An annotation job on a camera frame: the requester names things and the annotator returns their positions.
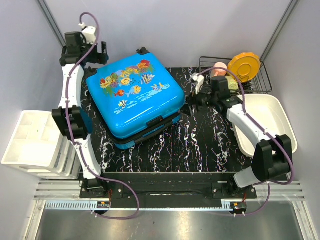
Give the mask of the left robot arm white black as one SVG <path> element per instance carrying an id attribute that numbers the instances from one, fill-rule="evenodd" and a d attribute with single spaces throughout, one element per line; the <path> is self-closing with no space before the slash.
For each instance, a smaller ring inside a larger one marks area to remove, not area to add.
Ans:
<path id="1" fill-rule="evenodd" d="M 109 59 L 105 42 L 101 45 L 102 52 L 98 52 L 98 36 L 94 27 L 65 34 L 66 45 L 59 60 L 63 73 L 62 95 L 58 108 L 51 112 L 61 134 L 74 146 L 81 164 L 81 198 L 103 198 L 108 195 L 108 184 L 102 180 L 102 169 L 92 146 L 93 121 L 81 104 L 86 64 L 105 65 Z"/>

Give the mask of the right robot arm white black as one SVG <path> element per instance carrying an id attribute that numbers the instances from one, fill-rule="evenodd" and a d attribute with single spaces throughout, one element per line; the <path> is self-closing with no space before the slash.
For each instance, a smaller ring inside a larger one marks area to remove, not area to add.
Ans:
<path id="1" fill-rule="evenodd" d="M 247 137 L 254 147 L 251 166 L 236 173 L 227 184 L 228 195 L 239 198 L 245 189 L 273 180 L 292 171 L 292 142 L 286 135 L 266 131 L 245 109 L 245 97 L 232 96 L 224 76 L 216 76 L 211 83 L 199 73 L 191 76 L 195 89 L 186 97 L 181 109 L 193 115 L 202 107 L 214 107 Z"/>

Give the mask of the blue cartoon fish suitcase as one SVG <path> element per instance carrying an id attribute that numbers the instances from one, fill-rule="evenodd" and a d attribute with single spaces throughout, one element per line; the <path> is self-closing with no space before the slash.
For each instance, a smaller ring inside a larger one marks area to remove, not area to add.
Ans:
<path id="1" fill-rule="evenodd" d="M 144 142 L 180 120 L 185 93 L 145 47 L 86 78 L 96 114 L 118 149 Z"/>

